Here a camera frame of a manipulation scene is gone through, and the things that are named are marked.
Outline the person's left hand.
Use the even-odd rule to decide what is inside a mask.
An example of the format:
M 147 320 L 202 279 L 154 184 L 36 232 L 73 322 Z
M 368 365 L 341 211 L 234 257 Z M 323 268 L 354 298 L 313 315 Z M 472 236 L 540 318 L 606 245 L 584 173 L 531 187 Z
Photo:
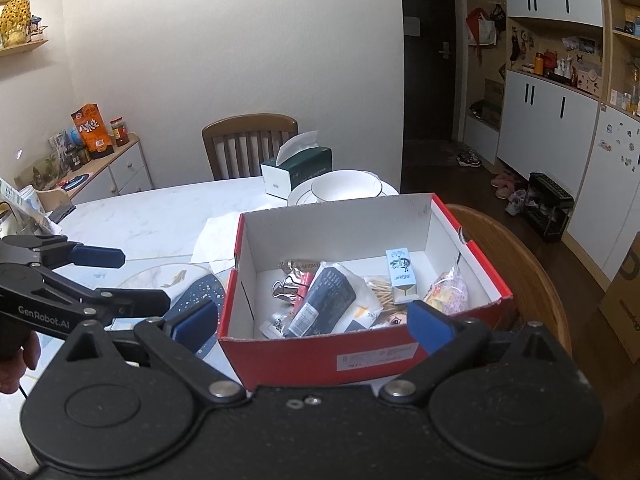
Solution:
M 9 361 L 2 361 L 0 367 L 0 390 L 2 394 L 17 392 L 20 380 L 26 370 L 35 370 L 41 356 L 41 347 L 37 334 L 30 332 L 22 348 Z

